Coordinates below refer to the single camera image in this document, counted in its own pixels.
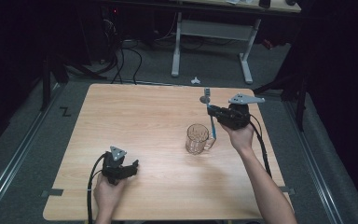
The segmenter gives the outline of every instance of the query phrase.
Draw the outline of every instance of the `desk leg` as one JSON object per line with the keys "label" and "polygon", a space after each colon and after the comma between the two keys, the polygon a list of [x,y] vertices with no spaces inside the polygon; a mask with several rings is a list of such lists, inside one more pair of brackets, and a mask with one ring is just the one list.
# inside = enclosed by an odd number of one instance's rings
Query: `desk leg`
{"label": "desk leg", "polygon": [[171,72],[171,75],[173,77],[179,77],[181,28],[182,28],[182,13],[178,12],[178,22],[176,23],[176,42],[175,42],[175,50],[173,52],[172,72]]}
{"label": "desk leg", "polygon": [[253,83],[251,71],[249,70],[248,56],[249,56],[249,53],[251,52],[252,45],[255,42],[255,36],[257,35],[257,31],[258,31],[258,27],[260,25],[260,22],[261,22],[260,19],[257,19],[255,21],[255,25],[253,27],[253,30],[251,32],[251,35],[250,35],[250,38],[249,38],[249,41],[248,41],[248,46],[246,47],[245,52],[240,54],[242,72],[243,72],[243,75],[245,76],[245,82],[247,84],[252,84]]}

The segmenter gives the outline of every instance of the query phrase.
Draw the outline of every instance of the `glass mug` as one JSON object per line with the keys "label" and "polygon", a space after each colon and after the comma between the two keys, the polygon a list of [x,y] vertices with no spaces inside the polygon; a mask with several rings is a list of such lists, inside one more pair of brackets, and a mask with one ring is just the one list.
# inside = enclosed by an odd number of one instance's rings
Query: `glass mug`
{"label": "glass mug", "polygon": [[187,129],[186,150],[193,155],[198,155],[203,150],[210,149],[214,141],[216,139],[202,124],[192,124]]}

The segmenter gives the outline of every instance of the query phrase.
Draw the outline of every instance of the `dark background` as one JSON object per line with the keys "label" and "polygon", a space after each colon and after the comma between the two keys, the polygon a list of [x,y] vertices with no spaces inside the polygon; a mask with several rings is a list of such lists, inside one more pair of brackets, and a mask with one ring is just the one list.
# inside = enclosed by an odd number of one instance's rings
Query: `dark background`
{"label": "dark background", "polygon": [[[303,27],[285,20],[265,20],[256,43],[267,39],[274,45],[294,44],[277,79],[292,74],[308,78],[308,92],[358,189],[358,1],[299,4],[304,15],[328,20]],[[79,64],[106,59],[100,13],[98,6],[0,1],[0,134],[41,78],[49,50]],[[151,46],[157,37],[153,30],[165,34],[171,26],[166,21],[172,20],[172,13],[136,9],[119,13],[127,15],[120,18],[123,35]],[[131,13],[142,21],[128,19]]]}

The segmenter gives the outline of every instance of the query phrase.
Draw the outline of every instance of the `mug handle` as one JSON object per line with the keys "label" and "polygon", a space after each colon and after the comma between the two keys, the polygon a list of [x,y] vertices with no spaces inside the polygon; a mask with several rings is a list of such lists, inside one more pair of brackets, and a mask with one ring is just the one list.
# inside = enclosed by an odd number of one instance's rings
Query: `mug handle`
{"label": "mug handle", "polygon": [[206,144],[205,144],[205,147],[204,147],[204,150],[208,150],[210,149],[214,142],[216,141],[215,138],[213,138],[213,134],[212,133],[209,133],[209,138],[206,140]]}

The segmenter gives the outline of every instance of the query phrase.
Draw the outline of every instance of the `human arm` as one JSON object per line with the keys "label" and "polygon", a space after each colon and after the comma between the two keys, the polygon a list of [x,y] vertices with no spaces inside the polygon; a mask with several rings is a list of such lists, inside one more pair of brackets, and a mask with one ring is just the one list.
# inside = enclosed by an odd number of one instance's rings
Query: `human arm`
{"label": "human arm", "polygon": [[267,174],[252,149],[253,127],[249,124],[245,128],[235,131],[224,125],[222,125],[222,127],[227,131],[231,145],[237,150],[242,159],[243,165],[251,180],[261,216],[269,224],[297,223],[292,206],[269,174]]}
{"label": "human arm", "polygon": [[97,185],[94,189],[94,198],[98,205],[98,215],[95,224],[110,224],[127,179],[122,179],[118,184],[109,183],[106,176],[98,174]]}

